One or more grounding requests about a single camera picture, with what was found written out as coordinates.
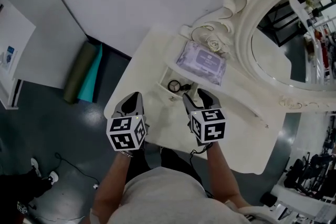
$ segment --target concrete floor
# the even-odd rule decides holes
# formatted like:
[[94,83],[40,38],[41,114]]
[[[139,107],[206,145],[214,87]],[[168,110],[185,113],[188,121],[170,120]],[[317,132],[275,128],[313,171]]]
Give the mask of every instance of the concrete floor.
[[[57,166],[54,153],[58,152],[86,174],[101,181],[115,156],[106,137],[107,121],[103,110],[128,63],[129,60],[104,47],[95,103],[79,101],[68,105],[62,99],[62,90],[25,82],[18,111],[6,111],[0,106],[0,174],[28,172],[33,156],[46,176]],[[249,203],[259,205],[261,195],[277,182],[290,155],[299,121],[300,114],[287,114],[262,175],[234,172],[241,193]],[[188,159],[188,154],[179,154]],[[152,167],[160,163],[157,153],[147,157]],[[193,163],[205,188],[210,190],[206,160],[195,157]],[[59,182],[33,202],[37,210],[31,210],[31,214],[36,217],[36,222],[66,223],[68,219],[88,214],[95,194],[95,181],[82,176],[66,163],[57,169],[57,173]]]

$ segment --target white sneaker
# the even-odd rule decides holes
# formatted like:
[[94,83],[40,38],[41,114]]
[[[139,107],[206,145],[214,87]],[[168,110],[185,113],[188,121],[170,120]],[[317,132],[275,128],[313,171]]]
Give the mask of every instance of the white sneaker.
[[58,175],[56,172],[52,171],[48,177],[51,180],[51,184],[53,185],[55,182],[58,181]]
[[30,159],[30,163],[31,163],[32,169],[35,169],[35,172],[36,172],[37,176],[41,177],[41,172],[38,169],[38,162],[37,162],[37,160],[35,160],[34,158],[31,158]]

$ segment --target person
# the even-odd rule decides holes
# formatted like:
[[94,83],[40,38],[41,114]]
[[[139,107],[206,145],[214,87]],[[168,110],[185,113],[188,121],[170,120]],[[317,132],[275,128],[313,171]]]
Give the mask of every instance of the person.
[[161,167],[150,169],[144,151],[117,153],[84,224],[277,223],[270,211],[241,196],[218,142],[207,149],[214,199],[201,178],[173,150],[161,149]]
[[18,210],[28,207],[28,204],[46,191],[50,190],[58,175],[52,171],[48,177],[42,178],[38,169],[38,162],[30,159],[31,170],[22,175],[0,175],[0,212],[4,223],[23,223],[24,215]]

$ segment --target white vanity table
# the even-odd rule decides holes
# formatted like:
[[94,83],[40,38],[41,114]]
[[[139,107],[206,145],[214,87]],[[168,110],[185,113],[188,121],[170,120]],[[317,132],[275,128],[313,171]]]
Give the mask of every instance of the white vanity table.
[[[193,92],[200,87],[215,94],[228,115],[228,132],[220,146],[230,168],[240,173],[261,174],[286,113],[336,110],[333,87],[294,83],[290,80],[288,66],[280,71],[269,69],[276,75],[281,74],[280,78],[275,78],[263,70],[253,56],[251,39],[256,27],[278,1],[244,0],[246,6],[243,5],[243,11],[238,13],[242,0],[223,0],[221,9],[201,17],[191,27],[183,26],[180,34],[172,35],[153,27],[110,98],[104,110],[105,117],[111,118],[118,102],[139,91],[150,125],[147,142],[187,153],[200,150],[187,126],[188,117],[181,96],[169,92],[166,87],[168,79],[187,80]],[[227,67],[221,86],[176,64],[188,40],[200,42],[225,56]],[[287,62],[282,58],[277,63],[281,67]],[[201,106],[198,96],[193,98],[196,105]]]

